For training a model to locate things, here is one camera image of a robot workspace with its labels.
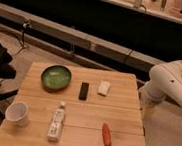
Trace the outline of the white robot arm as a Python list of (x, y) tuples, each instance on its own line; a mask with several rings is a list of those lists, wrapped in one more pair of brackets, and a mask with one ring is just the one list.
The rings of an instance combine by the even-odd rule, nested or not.
[(145, 104), (155, 106), (170, 97), (182, 107), (182, 60), (157, 64), (149, 75), (150, 80), (140, 91)]

